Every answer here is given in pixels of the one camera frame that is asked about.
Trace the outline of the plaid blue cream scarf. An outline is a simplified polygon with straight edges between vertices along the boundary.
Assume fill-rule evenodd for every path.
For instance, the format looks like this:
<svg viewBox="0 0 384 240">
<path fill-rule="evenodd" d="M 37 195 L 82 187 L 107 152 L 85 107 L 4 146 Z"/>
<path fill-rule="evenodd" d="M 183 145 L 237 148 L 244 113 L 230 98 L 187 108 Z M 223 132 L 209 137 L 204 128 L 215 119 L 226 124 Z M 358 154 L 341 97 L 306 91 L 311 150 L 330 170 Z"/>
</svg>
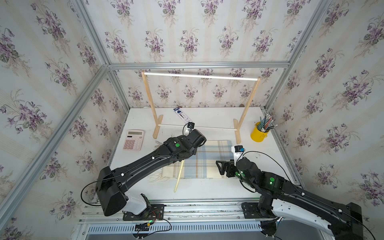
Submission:
<svg viewBox="0 0 384 240">
<path fill-rule="evenodd" d="M 229 161 L 233 158 L 230 140 L 206 141 L 198 148 L 197 154 L 185 160 L 181 179 L 225 179 L 216 166 L 216 161 Z M 176 180 L 179 173 L 180 162 L 166 166 L 148 176 L 148 182 L 165 182 Z"/>
</svg>

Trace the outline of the cream wooden clothes hanger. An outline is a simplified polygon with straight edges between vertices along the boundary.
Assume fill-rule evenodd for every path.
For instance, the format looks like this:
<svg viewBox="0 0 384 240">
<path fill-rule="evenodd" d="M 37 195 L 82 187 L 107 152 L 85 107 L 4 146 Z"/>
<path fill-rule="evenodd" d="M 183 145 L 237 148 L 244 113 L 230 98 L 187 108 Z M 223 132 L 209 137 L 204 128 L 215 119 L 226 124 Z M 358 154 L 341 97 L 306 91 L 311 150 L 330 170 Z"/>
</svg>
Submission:
<svg viewBox="0 0 384 240">
<path fill-rule="evenodd" d="M 184 165 L 185 165 L 185 161 L 183 160 L 183 161 L 181 161 L 181 164 L 180 164 L 179 173 L 178 173 L 178 177 L 177 177 L 177 182 L 176 182 L 176 185 L 175 185 L 175 188 L 174 188 L 174 193 L 177 192 L 178 186 L 180 184 L 180 180 L 181 180 L 181 177 L 182 177 Z"/>
</svg>

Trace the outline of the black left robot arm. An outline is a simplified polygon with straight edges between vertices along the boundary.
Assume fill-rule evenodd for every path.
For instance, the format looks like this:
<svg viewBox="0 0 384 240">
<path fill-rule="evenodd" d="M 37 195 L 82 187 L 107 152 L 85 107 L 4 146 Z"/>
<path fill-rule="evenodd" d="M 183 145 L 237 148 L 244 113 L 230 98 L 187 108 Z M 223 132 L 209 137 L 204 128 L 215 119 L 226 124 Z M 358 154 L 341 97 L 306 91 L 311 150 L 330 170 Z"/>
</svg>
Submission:
<svg viewBox="0 0 384 240">
<path fill-rule="evenodd" d="M 148 198 L 144 194 L 129 194 L 129 189 L 153 172 L 196 155 L 197 149 L 206 141 L 206 137 L 195 129 L 187 136 L 167 139 L 156 150 L 128 165 L 114 170 L 108 166 L 103 168 L 95 191 L 104 216 L 109 217 L 120 211 L 140 217 L 147 215 L 152 207 Z"/>
</svg>

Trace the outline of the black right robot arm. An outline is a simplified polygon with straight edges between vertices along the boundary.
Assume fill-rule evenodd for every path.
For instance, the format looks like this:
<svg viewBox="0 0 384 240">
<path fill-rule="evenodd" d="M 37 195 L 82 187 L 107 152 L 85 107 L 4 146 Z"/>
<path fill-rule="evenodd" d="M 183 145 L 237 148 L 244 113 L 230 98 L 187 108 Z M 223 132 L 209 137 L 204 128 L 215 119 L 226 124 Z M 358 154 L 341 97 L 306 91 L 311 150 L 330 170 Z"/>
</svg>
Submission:
<svg viewBox="0 0 384 240">
<path fill-rule="evenodd" d="M 261 171 L 248 158 L 216 161 L 219 173 L 239 179 L 243 188 L 260 194 L 255 208 L 261 218 L 290 218 L 327 232 L 336 240 L 364 238 L 362 208 L 327 200 L 271 172 Z"/>
</svg>

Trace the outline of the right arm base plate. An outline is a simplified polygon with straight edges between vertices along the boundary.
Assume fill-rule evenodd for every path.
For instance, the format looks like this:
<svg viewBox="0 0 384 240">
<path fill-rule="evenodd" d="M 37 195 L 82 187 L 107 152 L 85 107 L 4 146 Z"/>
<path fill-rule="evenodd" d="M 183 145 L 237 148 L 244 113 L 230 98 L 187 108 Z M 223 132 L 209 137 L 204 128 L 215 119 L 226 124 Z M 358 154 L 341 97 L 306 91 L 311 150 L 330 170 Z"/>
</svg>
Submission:
<svg viewBox="0 0 384 240">
<path fill-rule="evenodd" d="M 243 202 L 241 208 L 245 219 L 277 220 L 280 218 L 272 212 L 272 206 L 260 205 L 258 202 Z"/>
</svg>

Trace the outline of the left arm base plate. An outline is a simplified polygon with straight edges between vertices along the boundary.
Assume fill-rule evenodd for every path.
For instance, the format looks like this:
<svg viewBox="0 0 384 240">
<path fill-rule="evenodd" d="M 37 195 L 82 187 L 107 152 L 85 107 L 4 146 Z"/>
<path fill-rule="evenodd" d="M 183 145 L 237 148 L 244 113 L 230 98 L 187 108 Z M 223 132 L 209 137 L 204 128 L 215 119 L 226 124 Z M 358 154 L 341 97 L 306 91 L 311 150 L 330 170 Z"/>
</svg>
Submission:
<svg viewBox="0 0 384 240">
<path fill-rule="evenodd" d="M 134 215 L 130 212 L 124 212 L 123 221 L 154 221 L 164 218 L 164 204 L 155 204 L 147 207 L 141 214 Z"/>
</svg>

